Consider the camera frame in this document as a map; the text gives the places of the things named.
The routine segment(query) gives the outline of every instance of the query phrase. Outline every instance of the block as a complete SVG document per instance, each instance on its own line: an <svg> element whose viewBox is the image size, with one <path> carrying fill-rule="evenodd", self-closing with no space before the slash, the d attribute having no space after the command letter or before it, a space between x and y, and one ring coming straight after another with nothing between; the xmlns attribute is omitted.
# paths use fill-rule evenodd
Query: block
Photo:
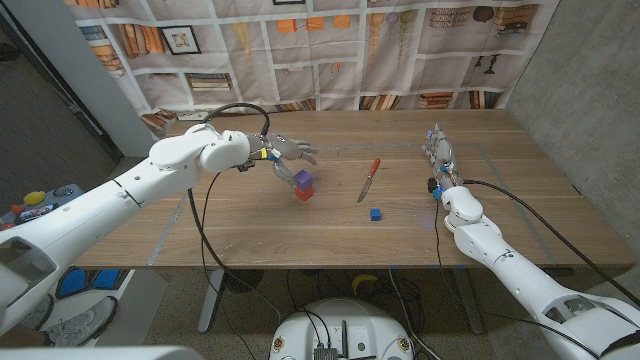
<svg viewBox="0 0 640 360"><path fill-rule="evenodd" d="M307 201L307 199L310 198L311 195L313 195L313 186L309 187L305 191L296 188L296 196L302 201Z"/></svg>
<svg viewBox="0 0 640 360"><path fill-rule="evenodd" d="M322 30L322 29L324 29L323 17L307 19L307 31Z"/></svg>
<svg viewBox="0 0 640 360"><path fill-rule="evenodd" d="M380 214L380 209L373 208L371 209L371 221L380 221L382 215Z"/></svg>
<svg viewBox="0 0 640 360"><path fill-rule="evenodd" d="M333 17L333 27L336 29L345 29L351 26L351 17L349 15L336 15Z"/></svg>
<svg viewBox="0 0 640 360"><path fill-rule="evenodd" d="M293 177L293 179L296 181L296 186L298 187L298 189L300 189L300 191L305 191L310 188L311 185L313 185L311 174L304 170L300 170L300 172L297 173L296 176Z"/></svg>
<svg viewBox="0 0 640 360"><path fill-rule="evenodd" d="M288 33L296 32L297 30L295 19L278 20L278 32Z"/></svg>

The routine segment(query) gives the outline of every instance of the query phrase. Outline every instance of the wooden table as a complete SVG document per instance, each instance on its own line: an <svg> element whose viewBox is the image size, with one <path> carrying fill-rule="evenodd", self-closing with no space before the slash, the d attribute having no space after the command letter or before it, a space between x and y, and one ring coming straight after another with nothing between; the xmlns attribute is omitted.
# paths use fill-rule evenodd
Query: wooden table
<svg viewBox="0 0 640 360"><path fill-rule="evenodd" d="M221 259L234 268L401 268L438 263L434 216L427 192L431 165L420 149L439 123L454 145L463 178L508 188L527 201L596 264L634 262L627 246L589 202L506 111L339 111L271 116L271 132L310 141L320 149L317 166L288 162L295 173L313 176L314 195L300 201L279 180L271 163L245 173L228 170L209 199L206 233ZM179 135L191 126L180 122ZM257 133L262 117L215 119L224 129ZM371 189L356 199L373 159L380 157ZM203 174L194 188L202 209L212 179ZM580 266L583 262L531 214L501 193L469 185L504 238L540 266ZM82 267L197 268L200 241L183 194L158 201L83 255ZM369 220L370 208L382 220ZM442 262L477 264L456 248L440 211ZM215 266L207 255L208 265Z"/></svg>

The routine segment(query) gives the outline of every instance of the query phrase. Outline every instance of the printed bookshelf backdrop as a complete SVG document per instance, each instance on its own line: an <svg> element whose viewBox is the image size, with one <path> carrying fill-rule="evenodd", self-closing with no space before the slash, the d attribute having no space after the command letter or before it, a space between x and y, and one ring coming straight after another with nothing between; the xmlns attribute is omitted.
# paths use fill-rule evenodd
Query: printed bookshelf backdrop
<svg viewBox="0 0 640 360"><path fill-rule="evenodd" d="M240 101L269 112L504 108L558 4L64 1L157 134Z"/></svg>

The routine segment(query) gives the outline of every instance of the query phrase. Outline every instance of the gray wall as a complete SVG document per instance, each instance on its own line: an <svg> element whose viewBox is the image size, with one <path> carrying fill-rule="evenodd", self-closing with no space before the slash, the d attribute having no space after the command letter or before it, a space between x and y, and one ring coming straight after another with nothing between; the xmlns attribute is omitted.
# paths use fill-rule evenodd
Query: gray wall
<svg viewBox="0 0 640 360"><path fill-rule="evenodd" d="M561 1L507 109L640 256L640 7Z"/></svg>
<svg viewBox="0 0 640 360"><path fill-rule="evenodd" d="M155 143L151 132L91 51L66 5L50 0L4 2L120 151L148 156Z"/></svg>

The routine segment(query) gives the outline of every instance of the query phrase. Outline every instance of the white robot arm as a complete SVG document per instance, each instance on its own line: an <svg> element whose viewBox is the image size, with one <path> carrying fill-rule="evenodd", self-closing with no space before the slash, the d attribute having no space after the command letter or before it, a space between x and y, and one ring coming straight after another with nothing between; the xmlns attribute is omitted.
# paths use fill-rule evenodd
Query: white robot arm
<svg viewBox="0 0 640 360"><path fill-rule="evenodd" d="M462 186L444 132L436 125L427 139L423 150L433 165L435 177L429 190L450 210L445 224L453 232L458 249L490 269L534 321L577 340L598 357L605 352L607 359L640 357L637 345L640 311L617 299L563 287L519 254L502 238L498 226L483 214L480 202ZM546 329L542 332L561 358L594 358L570 340ZM614 343L626 347L612 351Z"/></svg>
<svg viewBox="0 0 640 360"><path fill-rule="evenodd" d="M219 134L211 125L195 125L157 142L147 159L123 175L46 216L0 232L0 335L28 314L82 253L142 208L195 186L203 169L244 171L255 160L268 159L276 175L291 184L280 157L315 163L309 155L314 152L306 142L275 134Z"/></svg>

